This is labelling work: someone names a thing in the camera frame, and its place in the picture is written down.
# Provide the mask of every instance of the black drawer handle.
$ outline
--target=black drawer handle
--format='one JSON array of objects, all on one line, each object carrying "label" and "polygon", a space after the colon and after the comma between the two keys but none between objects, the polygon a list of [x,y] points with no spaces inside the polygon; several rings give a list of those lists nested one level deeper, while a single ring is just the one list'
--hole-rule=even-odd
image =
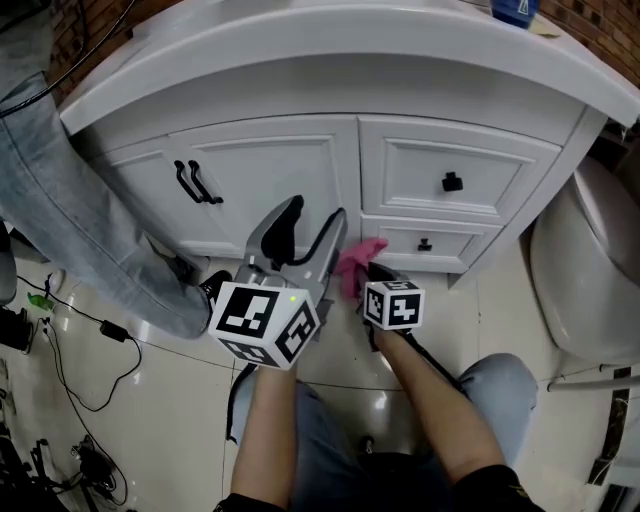
[{"label": "black drawer handle", "polygon": [[442,188],[444,188],[445,192],[462,190],[464,188],[462,178],[458,178],[455,172],[448,172],[447,177],[442,180]]},{"label": "black drawer handle", "polygon": [[420,245],[418,246],[418,250],[420,252],[429,252],[431,251],[431,249],[433,249],[433,245],[429,243],[428,238],[423,238],[422,240],[420,240]]},{"label": "black drawer handle", "polygon": [[224,199],[222,199],[221,197],[211,197],[211,194],[209,194],[209,191],[206,188],[204,188],[204,185],[202,183],[200,183],[200,180],[196,175],[197,172],[200,170],[200,165],[198,164],[198,162],[196,162],[195,160],[189,160],[189,167],[191,167],[191,181],[193,181],[193,184],[202,194],[202,200],[206,201],[209,204],[224,203]]},{"label": "black drawer handle", "polygon": [[203,199],[201,197],[198,197],[193,192],[193,190],[191,190],[191,187],[189,186],[189,184],[182,177],[182,171],[184,171],[184,164],[180,160],[176,160],[175,162],[173,162],[173,165],[176,166],[176,178],[178,178],[178,182],[180,183],[180,185],[182,185],[182,188],[184,189],[184,191],[187,194],[189,194],[189,197],[191,199],[193,199],[196,203],[200,204],[203,201]]}]

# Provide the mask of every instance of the drawer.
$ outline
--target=drawer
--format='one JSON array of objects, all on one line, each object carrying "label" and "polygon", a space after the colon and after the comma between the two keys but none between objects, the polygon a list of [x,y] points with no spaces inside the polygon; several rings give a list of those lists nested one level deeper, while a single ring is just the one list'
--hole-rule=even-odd
[{"label": "drawer", "polygon": [[359,120],[363,210],[368,214],[505,225],[562,149],[441,119]]},{"label": "drawer", "polygon": [[389,240],[376,261],[397,270],[462,274],[500,229],[488,224],[362,215],[363,239]]}]

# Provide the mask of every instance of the floor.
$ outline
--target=floor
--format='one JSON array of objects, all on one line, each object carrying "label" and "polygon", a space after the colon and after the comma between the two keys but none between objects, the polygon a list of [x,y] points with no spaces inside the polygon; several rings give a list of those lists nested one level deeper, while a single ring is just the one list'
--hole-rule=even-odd
[{"label": "floor", "polygon": [[[216,262],[210,272],[221,267],[232,269],[233,263]],[[49,269],[19,262],[21,275],[34,283],[42,283]],[[569,380],[605,375],[593,363],[563,356],[551,343],[520,245],[464,291],[447,292],[440,275],[413,277],[427,290],[426,321],[414,334],[449,371],[459,374],[491,353],[513,352],[538,380],[538,407],[516,466],[533,500],[547,512],[596,511],[601,488],[585,481],[602,448],[611,394],[546,391],[557,375]],[[19,283],[13,309],[26,307],[28,291],[33,293]],[[410,451],[420,434],[405,395],[385,362],[370,352],[337,283],[330,295],[337,303],[321,341],[302,355],[299,378],[329,403],[354,442],[368,433],[377,449]],[[81,411],[127,477],[129,500],[122,510],[213,510],[228,493],[236,456],[235,445],[224,437],[227,398],[240,365],[207,335],[195,342],[174,338],[101,300],[71,276],[58,296],[144,341],[141,367],[121,382],[111,405],[95,414]],[[44,316],[33,306],[28,311],[32,318]],[[56,308],[53,323],[68,384],[85,402],[102,403],[114,379],[135,363],[133,342],[121,345],[103,337],[95,323],[64,307]],[[0,346],[0,357],[7,361],[15,403],[9,425],[23,460],[37,439],[48,439],[50,476],[62,480],[77,471],[70,449],[85,432],[56,379],[48,345],[38,334],[28,356]],[[120,484],[117,497],[122,490]],[[82,510],[73,495],[65,496],[70,509]]]}]

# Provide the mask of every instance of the knee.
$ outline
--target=knee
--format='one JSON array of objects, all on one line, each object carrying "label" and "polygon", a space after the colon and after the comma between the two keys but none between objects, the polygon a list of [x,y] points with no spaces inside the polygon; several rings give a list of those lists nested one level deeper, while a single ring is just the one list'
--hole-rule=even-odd
[{"label": "knee", "polygon": [[462,376],[464,387],[481,386],[493,398],[505,396],[535,407],[538,384],[527,365],[513,354],[492,354],[478,361]]}]

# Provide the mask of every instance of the jeans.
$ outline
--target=jeans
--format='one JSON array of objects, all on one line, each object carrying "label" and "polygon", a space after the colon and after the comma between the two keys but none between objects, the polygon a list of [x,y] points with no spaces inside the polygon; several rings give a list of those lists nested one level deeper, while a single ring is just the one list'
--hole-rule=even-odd
[{"label": "jeans", "polygon": [[[240,442],[246,425],[255,372],[238,389],[232,435]],[[538,386],[516,356],[494,354],[460,377],[478,412],[492,428],[512,466],[522,446]],[[451,510],[451,486],[433,452],[417,459],[400,483],[373,481],[350,450],[346,435],[325,404],[306,384],[296,395],[298,455],[291,510]]]},{"label": "jeans", "polygon": [[[41,74],[32,76],[0,102],[0,110],[45,87]],[[178,281],[136,220],[74,151],[51,96],[0,119],[0,174],[0,218],[44,256],[175,336],[197,338],[206,329],[206,295]]]}]

